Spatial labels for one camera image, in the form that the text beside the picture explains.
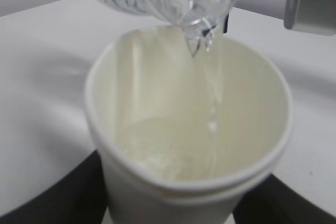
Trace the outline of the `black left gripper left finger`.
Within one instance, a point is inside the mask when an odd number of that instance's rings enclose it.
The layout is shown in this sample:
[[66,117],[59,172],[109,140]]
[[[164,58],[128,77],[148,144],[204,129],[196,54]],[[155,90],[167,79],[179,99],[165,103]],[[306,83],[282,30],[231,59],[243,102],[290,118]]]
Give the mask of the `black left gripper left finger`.
[[1,216],[1,223],[102,223],[107,194],[94,151],[58,183]]

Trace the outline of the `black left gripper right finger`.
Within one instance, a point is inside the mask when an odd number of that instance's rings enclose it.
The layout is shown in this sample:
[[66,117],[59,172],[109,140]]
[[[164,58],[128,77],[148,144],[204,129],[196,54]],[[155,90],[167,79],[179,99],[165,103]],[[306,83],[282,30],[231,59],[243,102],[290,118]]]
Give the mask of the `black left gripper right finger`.
[[236,223],[332,223],[332,215],[270,175],[246,193],[233,211]]

